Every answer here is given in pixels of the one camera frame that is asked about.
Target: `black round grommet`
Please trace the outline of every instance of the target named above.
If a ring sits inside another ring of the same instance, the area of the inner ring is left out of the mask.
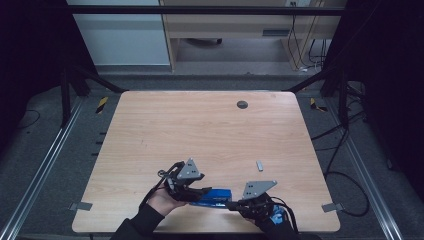
[[[246,101],[238,101],[237,102],[237,107],[239,107],[240,109],[245,109],[245,108],[247,108],[247,106],[249,106],[249,105],[247,104]]]

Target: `table top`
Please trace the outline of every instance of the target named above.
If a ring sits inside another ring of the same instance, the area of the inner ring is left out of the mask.
[[[241,109],[237,102],[248,106]],[[269,91],[129,91],[122,94],[78,210],[75,232],[115,232],[132,218],[157,172],[193,158],[205,174],[192,188],[231,189],[241,199],[247,181],[276,180],[267,193],[282,198],[301,232],[340,228],[296,96]],[[263,171],[259,172],[256,161]],[[259,232],[238,212],[186,205],[156,232]]]

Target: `person's left hand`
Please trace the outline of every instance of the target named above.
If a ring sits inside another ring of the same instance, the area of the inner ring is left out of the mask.
[[[159,189],[156,190],[149,198],[147,204],[149,204],[153,209],[155,209],[162,216],[168,215],[172,210],[177,207],[182,207],[186,205],[186,202],[179,202],[173,199],[168,192],[164,189],[164,185],[161,184]]]

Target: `white wall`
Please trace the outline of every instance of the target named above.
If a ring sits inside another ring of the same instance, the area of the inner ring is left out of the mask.
[[[158,5],[157,0],[67,0],[69,5]],[[160,15],[75,14],[95,65],[169,65]]]

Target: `yellow and black tape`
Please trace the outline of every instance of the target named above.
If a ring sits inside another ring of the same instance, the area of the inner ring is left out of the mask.
[[[319,110],[321,112],[327,112],[327,108],[326,107],[318,107],[317,104],[315,103],[315,99],[311,98],[311,109],[316,109]]]
[[[102,113],[103,108],[106,105],[107,99],[108,99],[108,97],[102,97],[102,99],[100,99],[99,105],[97,106],[97,109],[96,109],[96,113],[97,114],[101,114]]]

